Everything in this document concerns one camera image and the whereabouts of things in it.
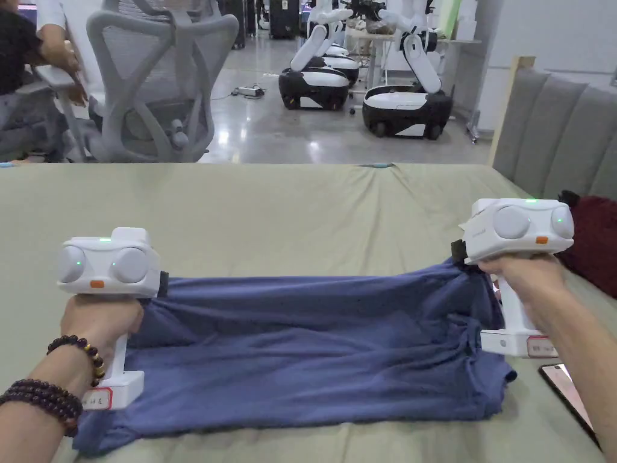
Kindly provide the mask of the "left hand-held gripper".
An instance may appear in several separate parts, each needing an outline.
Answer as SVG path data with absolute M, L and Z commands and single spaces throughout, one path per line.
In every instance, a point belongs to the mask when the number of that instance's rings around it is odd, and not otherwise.
M 58 287 L 74 294 L 106 299 L 152 299 L 168 293 L 169 274 L 144 228 L 118 227 L 110 237 L 74 237 L 63 242 Z M 125 409 L 143 392 L 144 372 L 125 370 L 127 336 L 115 343 L 105 376 L 83 397 L 86 411 Z

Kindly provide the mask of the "person's right hand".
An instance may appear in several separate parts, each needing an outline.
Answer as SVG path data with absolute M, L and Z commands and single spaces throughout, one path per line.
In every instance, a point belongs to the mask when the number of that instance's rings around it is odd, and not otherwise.
M 536 323 L 575 301 L 566 287 L 564 268 L 552 256 L 525 259 L 506 255 L 481 261 L 478 266 L 488 274 L 505 278 Z

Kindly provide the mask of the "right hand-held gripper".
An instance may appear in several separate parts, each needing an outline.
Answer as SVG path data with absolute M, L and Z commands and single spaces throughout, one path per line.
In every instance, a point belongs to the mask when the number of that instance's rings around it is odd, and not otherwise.
M 451 254 L 453 262 L 465 265 L 506 254 L 526 259 L 557 254 L 574 243 L 570 209 L 557 200 L 482 198 L 473 204 L 471 216 L 459 227 L 463 237 L 451 244 Z M 553 344 L 531 323 L 517 293 L 503 276 L 496 280 L 503 327 L 480 332 L 482 349 L 504 356 L 557 358 Z

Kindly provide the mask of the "person's left hand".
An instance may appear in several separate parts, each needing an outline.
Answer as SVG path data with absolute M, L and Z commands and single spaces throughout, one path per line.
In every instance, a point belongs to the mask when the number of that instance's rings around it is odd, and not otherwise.
M 113 358 L 117 340 L 138 331 L 143 313 L 143 307 L 133 298 L 73 295 L 64 309 L 60 334 L 86 339 L 108 363 Z

